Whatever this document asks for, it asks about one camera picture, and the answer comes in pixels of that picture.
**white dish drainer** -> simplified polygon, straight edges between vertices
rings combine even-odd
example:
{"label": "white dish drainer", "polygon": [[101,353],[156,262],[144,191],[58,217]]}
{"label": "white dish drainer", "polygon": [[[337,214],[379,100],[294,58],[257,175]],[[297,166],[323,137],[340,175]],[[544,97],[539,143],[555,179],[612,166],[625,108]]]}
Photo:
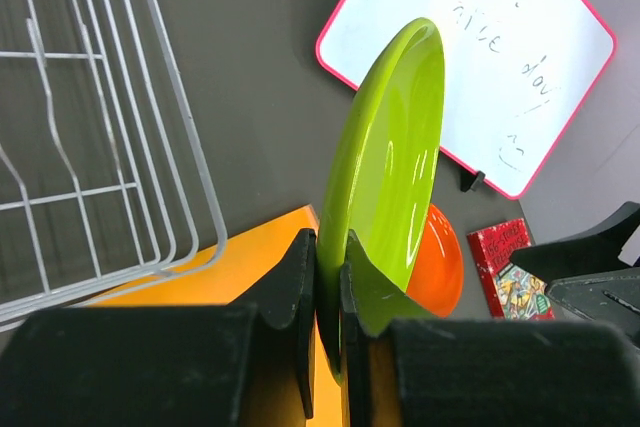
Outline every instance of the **white dish drainer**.
{"label": "white dish drainer", "polygon": [[[132,289],[210,267],[224,251],[227,231],[158,0],[139,0],[137,4],[136,0],[65,0],[66,5],[53,9],[43,0],[4,2],[24,4],[27,17],[20,22],[22,34],[20,23],[15,19],[18,15],[15,11],[22,8],[5,8],[0,14],[5,18],[2,22],[5,26],[11,22],[6,20],[8,16],[14,15],[13,27],[5,29],[13,33],[12,40],[20,44],[20,38],[28,39],[28,43],[8,46],[5,44],[11,42],[6,41],[7,35],[0,37],[0,88],[5,92],[5,97],[0,93],[0,102],[4,104],[0,104],[0,273],[4,269],[0,275],[0,291],[4,291],[4,297],[0,298],[0,331],[12,328],[34,310],[79,301],[90,303],[94,294],[143,276],[155,278]],[[39,21],[39,17],[53,10],[60,15],[68,14],[73,34],[65,31],[65,35],[59,37],[68,39],[73,35],[75,42],[70,44],[74,47],[55,50],[61,43],[60,39],[56,40],[56,22],[52,28],[50,20]],[[144,16],[149,28],[142,35],[139,19]],[[156,57],[149,54],[153,51],[149,38],[155,42]],[[150,56],[151,62],[164,59],[160,81],[154,75],[162,62],[151,65]],[[39,86],[26,89],[39,100],[33,105],[21,105],[18,111],[6,100],[6,95],[18,88],[19,82],[14,83],[12,79],[17,79],[15,75],[21,75],[20,72],[24,72],[25,77],[39,79]],[[70,91],[74,87],[64,81],[70,73],[90,79],[93,92],[90,101],[81,102],[86,109],[82,112],[100,119],[100,131],[95,124],[86,128],[74,124],[77,116],[64,107],[64,99],[72,95]],[[171,86],[175,106],[167,107],[157,94],[158,85],[167,90]],[[12,125],[17,117],[12,116],[12,112],[24,117],[26,109],[30,109],[31,118],[38,119],[36,123],[42,122],[46,129],[45,132],[36,129],[34,136],[40,146],[45,137],[49,142],[49,148],[39,147],[38,151],[51,159],[44,166],[47,168],[44,180],[41,173],[33,172],[29,159],[34,157],[27,155],[25,159],[24,151],[31,152],[31,144],[25,143],[20,126]],[[176,110],[170,109],[180,113],[183,122],[180,128],[166,120],[168,112],[175,115]],[[97,172],[95,163],[82,156],[89,155],[88,147],[78,146],[78,136],[91,137],[90,140],[98,144],[95,152],[109,154],[109,157],[97,156],[95,163],[104,164],[100,168],[114,180],[110,185],[95,185],[95,181],[91,181],[89,174],[95,177],[93,172]],[[176,145],[180,140],[188,147],[178,152]],[[185,152],[190,159],[185,159]],[[198,232],[202,219],[199,223],[194,219],[184,182],[189,169],[184,164],[193,166],[192,173],[197,172],[197,180],[189,186],[193,188],[195,184],[200,189],[199,195],[206,198],[206,222],[215,228],[217,248],[205,263],[176,273],[169,269],[191,261],[203,247]],[[85,175],[82,168],[86,166]],[[66,191],[61,187],[65,182],[70,187]],[[120,235],[116,250],[123,253],[115,258],[109,257],[109,249],[105,247],[109,244],[105,240],[108,235],[97,234],[106,229],[100,223],[105,214],[110,218],[109,225],[116,226],[112,230]],[[200,209],[196,214],[204,215]],[[52,224],[51,219],[56,215],[67,220],[73,217],[75,223]],[[70,239],[60,240],[66,231]],[[125,231],[129,233],[126,241]],[[63,267],[51,265],[65,263],[64,253],[61,254],[65,247],[72,251],[74,265],[88,267],[74,275],[58,272],[54,276],[52,271]],[[123,259],[129,258],[135,261],[121,265]],[[18,285],[16,289],[14,285],[12,291],[15,272],[33,272],[26,275],[31,279],[30,284],[24,282],[28,287]],[[16,290],[29,292],[15,298]]]}

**orange bowl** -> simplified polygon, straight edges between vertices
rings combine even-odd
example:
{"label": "orange bowl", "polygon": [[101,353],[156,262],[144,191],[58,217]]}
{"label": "orange bowl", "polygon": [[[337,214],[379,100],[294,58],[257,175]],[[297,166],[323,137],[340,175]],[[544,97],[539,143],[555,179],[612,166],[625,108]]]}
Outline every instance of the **orange bowl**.
{"label": "orange bowl", "polygon": [[458,304],[463,284],[458,238],[449,220],[431,204],[407,295],[433,314],[446,317]]}

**black plastic object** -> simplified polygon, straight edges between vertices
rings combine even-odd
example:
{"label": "black plastic object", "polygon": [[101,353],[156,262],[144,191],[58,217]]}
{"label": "black plastic object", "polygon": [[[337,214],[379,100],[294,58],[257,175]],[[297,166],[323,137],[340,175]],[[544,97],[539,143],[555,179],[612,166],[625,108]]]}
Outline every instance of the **black plastic object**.
{"label": "black plastic object", "polygon": [[55,309],[0,359],[0,425],[302,426],[315,234],[227,306]]}
{"label": "black plastic object", "polygon": [[547,282],[556,311],[614,324],[640,347],[640,268],[618,258],[638,226],[640,204],[627,202],[592,229],[518,250],[511,261]]}
{"label": "black plastic object", "polygon": [[462,192],[476,191],[482,185],[484,179],[485,174],[481,170],[474,174],[464,167],[460,167],[460,190]]}
{"label": "black plastic object", "polygon": [[341,315],[352,427],[640,425],[634,349],[615,330],[434,319],[380,274],[353,234]]}

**gray wall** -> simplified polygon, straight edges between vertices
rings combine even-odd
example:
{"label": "gray wall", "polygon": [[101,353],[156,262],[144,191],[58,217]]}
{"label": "gray wall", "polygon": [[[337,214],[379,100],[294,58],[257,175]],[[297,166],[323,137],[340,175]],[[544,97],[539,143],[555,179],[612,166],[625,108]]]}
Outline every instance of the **gray wall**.
{"label": "gray wall", "polygon": [[[618,52],[521,199],[537,242],[583,230],[626,200],[640,201],[640,4],[590,0],[618,37]],[[623,260],[640,255],[640,235]]]}

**pink border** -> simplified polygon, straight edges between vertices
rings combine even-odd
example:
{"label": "pink border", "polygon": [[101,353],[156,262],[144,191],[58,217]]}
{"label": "pink border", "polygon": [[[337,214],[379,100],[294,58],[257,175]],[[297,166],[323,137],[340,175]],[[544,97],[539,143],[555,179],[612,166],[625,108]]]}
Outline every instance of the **pink border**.
{"label": "pink border", "polygon": [[[342,9],[342,6],[344,5],[346,0],[340,0],[340,2],[338,2],[338,5],[336,6],[336,8],[334,9],[333,13],[331,14],[331,17],[329,18],[329,21],[327,22],[327,24],[324,26],[324,28],[322,29],[322,32],[320,33],[320,36],[318,37],[318,41],[316,42],[316,57],[318,59],[318,62],[320,62],[320,65],[322,65],[322,67],[324,69],[326,69],[328,72],[330,72],[331,74],[335,75],[338,79],[340,79],[341,81],[343,81],[345,84],[347,84],[349,87],[351,87],[354,90],[358,90],[358,86],[355,85],[353,82],[351,82],[350,80],[348,80],[347,78],[345,78],[342,74],[340,74],[338,71],[336,71],[334,68],[332,68],[329,64],[327,64],[327,62],[325,62],[325,60],[322,58],[322,55],[320,55],[320,44],[322,44],[325,36],[327,35],[327,32],[329,30],[329,28],[331,27],[331,25],[333,24],[333,22],[335,21],[336,16],[338,15],[338,13],[340,12],[340,10]],[[535,180],[535,178],[538,176],[538,174],[540,173],[540,169],[542,169],[542,166],[547,162],[547,160],[549,159],[549,156],[551,155],[551,153],[555,150],[558,142],[560,141],[560,139],[562,138],[562,136],[564,135],[564,133],[566,132],[567,128],[569,127],[569,125],[571,124],[571,122],[573,122],[573,119],[575,118],[575,116],[578,114],[578,111],[580,110],[580,108],[582,107],[582,105],[584,104],[585,99],[589,96],[589,94],[591,93],[591,90],[593,89],[593,86],[598,82],[598,80],[600,80],[600,77],[602,76],[602,73],[605,71],[605,69],[609,66],[609,64],[611,63],[611,60],[613,59],[616,50],[618,49],[618,40],[616,39],[615,34],[613,33],[613,31],[609,28],[609,26],[604,22],[604,20],[602,19],[602,17],[600,16],[600,14],[598,14],[598,12],[595,11],[595,9],[593,8],[593,6],[589,3],[588,0],[582,0],[582,2],[584,2],[584,4],[587,6],[587,8],[591,11],[591,13],[593,14],[593,16],[598,20],[598,22],[600,22],[600,24],[602,24],[602,27],[607,31],[607,33],[611,36],[611,40],[613,41],[613,49],[611,50],[611,55],[609,56],[609,58],[607,59],[607,61],[604,63],[604,65],[602,66],[602,69],[600,70],[600,72],[598,73],[598,75],[596,76],[595,80],[593,81],[593,83],[591,84],[591,86],[587,89],[587,92],[585,93],[584,97],[582,98],[582,100],[580,100],[580,102],[578,103],[578,105],[576,106],[575,110],[573,111],[573,114],[571,114],[571,117],[569,118],[569,120],[567,121],[567,123],[565,124],[564,128],[562,129],[562,131],[560,132],[560,134],[558,135],[558,137],[556,138],[556,140],[553,142],[553,144],[551,145],[551,147],[549,148],[549,151],[547,152],[547,154],[544,156],[544,158],[542,159],[542,162],[540,162],[540,165],[538,166],[538,168],[536,169],[536,171],[533,173],[533,175],[531,176],[531,179],[529,180],[529,183],[524,187],[524,189],[522,190],[522,192],[520,192],[519,194],[516,195],[509,195],[507,194],[505,191],[503,191],[502,189],[500,189],[497,185],[495,185],[493,182],[490,182],[488,180],[485,180],[485,182],[487,184],[489,184],[493,189],[495,189],[496,191],[500,192],[502,195],[504,195],[506,198],[511,199],[511,200],[517,200],[520,197],[522,197],[527,190],[529,190],[529,187],[531,187],[531,184],[533,183],[533,181]],[[455,155],[453,155],[451,152],[449,152],[447,149],[440,147],[440,150],[442,152],[444,152],[447,156],[451,157],[453,160],[455,160],[458,164],[460,164],[462,167],[464,167],[465,169],[471,171],[471,172],[476,172],[474,171],[471,167],[469,167],[467,164],[465,164],[462,160],[460,160],[459,158],[457,158]]]}

